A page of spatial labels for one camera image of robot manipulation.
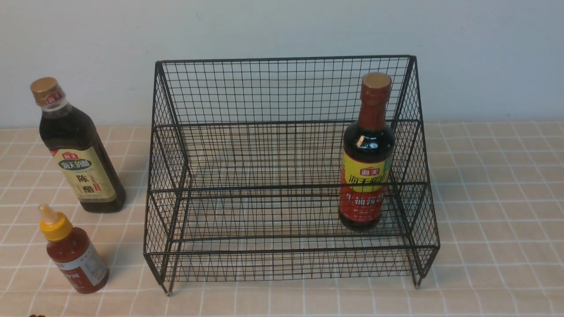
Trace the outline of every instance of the soy sauce bottle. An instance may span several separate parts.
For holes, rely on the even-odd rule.
[[[67,102],[56,79],[31,84],[42,116],[39,134],[85,211],[113,213],[125,203],[117,177],[92,119]]]
[[[362,78],[360,113],[343,134],[339,219],[353,231],[368,231],[380,221],[395,147],[395,134],[386,124],[391,78],[369,73]]]

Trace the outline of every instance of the black metal wire rack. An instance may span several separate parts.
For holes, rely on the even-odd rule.
[[[342,134],[368,72],[393,79],[382,219],[338,220]],[[439,249],[415,56],[171,60],[155,67],[144,256],[178,281],[412,275]]]

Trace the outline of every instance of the dark liquid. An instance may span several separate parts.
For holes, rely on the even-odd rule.
[[[68,236],[59,241],[47,242],[47,254],[53,261],[58,263],[68,263],[80,258],[90,246],[90,239],[86,231],[80,228],[73,228]],[[71,284],[75,284],[76,291],[81,294],[94,293],[100,290],[108,282],[109,269],[102,281],[97,285],[92,285],[87,276],[83,276],[79,281],[71,280]]]
[[[363,130],[353,122],[343,135],[343,147],[347,154],[357,161],[381,162],[391,157],[394,151],[395,135],[392,129],[384,125],[380,131]],[[368,231],[376,226],[382,215],[370,222],[354,222],[346,218],[339,210],[339,220],[353,231]]]
[[[43,111],[39,134],[49,150],[84,151],[94,147],[104,172],[116,192],[116,198],[107,202],[81,201],[80,204],[84,210],[91,213],[113,213],[121,210],[125,203],[125,189],[117,177],[92,119],[87,114],[70,104],[52,112]]]

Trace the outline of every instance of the brand logo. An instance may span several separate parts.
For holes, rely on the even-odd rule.
[[[63,94],[61,94],[60,92],[56,92],[45,97],[45,100],[47,101],[47,104],[54,104],[59,100],[61,100],[62,98],[63,98]]]
[[[83,170],[87,169],[92,165],[89,160],[62,160],[59,162],[59,166],[65,170]]]
[[[76,153],[73,153],[73,152],[64,152],[62,154],[62,157],[65,160],[78,160],[78,155]]]
[[[378,176],[380,175],[380,168],[364,168],[360,170],[361,176]]]

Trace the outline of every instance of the vinegar bottle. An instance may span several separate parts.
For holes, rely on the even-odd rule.
[[[391,78],[369,73],[362,78],[360,113],[343,134],[342,184],[339,219],[353,231],[368,231],[382,217],[382,203],[388,180],[395,135],[386,124],[386,104]]]
[[[84,210],[92,213],[121,210],[125,189],[92,119],[67,102],[56,79],[38,79],[30,88],[42,110],[41,139]]]
[[[47,254],[76,291],[90,294],[104,287],[109,269],[86,232],[73,227],[67,216],[47,204],[40,205],[39,211],[39,229],[48,240]]]

